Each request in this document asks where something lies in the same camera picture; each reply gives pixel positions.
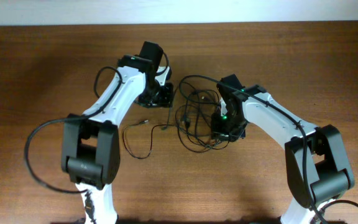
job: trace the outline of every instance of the black end effector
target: black end effector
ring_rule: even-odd
[[[303,140],[294,138],[285,143],[287,182],[295,200],[304,208],[310,208],[307,190],[318,206],[331,198],[338,199],[354,186],[354,176],[347,158],[341,133],[332,125],[316,128],[307,136],[307,174],[309,187],[306,189],[302,174]],[[324,160],[314,164],[312,153],[324,155]]]
[[[70,114],[69,118],[78,117]],[[82,140],[97,138],[96,147]],[[118,128],[110,121],[69,121],[64,124],[62,170],[74,183],[86,183],[99,190],[110,184],[120,164]]]
[[[173,85],[171,83],[160,83],[155,79],[156,76],[161,75],[157,73],[162,59],[163,50],[155,43],[144,42],[142,50],[139,55],[133,57],[132,60],[147,61],[147,69],[139,70],[146,74],[146,88],[142,94],[139,95],[138,104],[146,108],[152,107],[169,107],[173,96]],[[128,63],[120,60],[119,66]],[[168,71],[167,80],[169,80],[172,71]]]
[[[241,85],[235,74],[222,78],[221,82],[252,95],[266,92],[266,90],[258,85],[245,88]],[[244,117],[242,103],[245,102],[248,97],[245,96],[245,94],[239,93],[238,91],[227,88],[221,84],[217,84],[216,87],[226,103],[227,113],[224,114],[224,116],[221,115],[220,111],[212,114],[212,138],[230,142],[234,142],[239,138],[244,138],[246,136],[245,128],[248,121]]]

